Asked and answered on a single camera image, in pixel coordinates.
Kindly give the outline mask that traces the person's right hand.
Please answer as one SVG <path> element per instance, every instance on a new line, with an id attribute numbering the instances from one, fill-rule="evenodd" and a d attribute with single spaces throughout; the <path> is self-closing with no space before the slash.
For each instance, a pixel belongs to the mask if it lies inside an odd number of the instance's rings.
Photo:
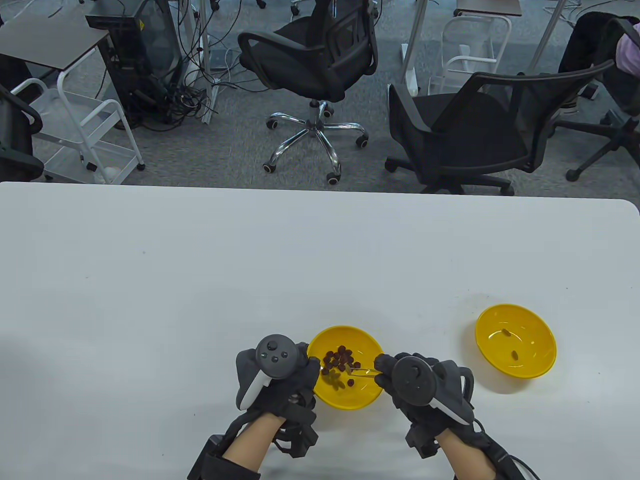
<path id="1" fill-rule="evenodd" d="M 474 434 L 473 373 L 452 359 L 428 358 L 417 352 L 375 358 L 375 383 L 409 420 L 412 430 L 434 439 L 445 430 Z"/>

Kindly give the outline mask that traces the person's left hand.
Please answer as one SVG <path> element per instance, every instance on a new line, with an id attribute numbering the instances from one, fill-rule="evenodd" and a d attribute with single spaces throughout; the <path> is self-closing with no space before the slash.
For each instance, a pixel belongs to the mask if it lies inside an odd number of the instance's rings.
<path id="1" fill-rule="evenodd" d="M 270 413 L 290 422 L 313 423 L 315 414 L 302 413 L 302 409 L 314 408 L 321 365 L 318 358 L 307 354 L 308 347 L 308 343 L 293 343 L 285 336 L 274 335 L 251 350 L 258 372 L 238 409 Z"/>

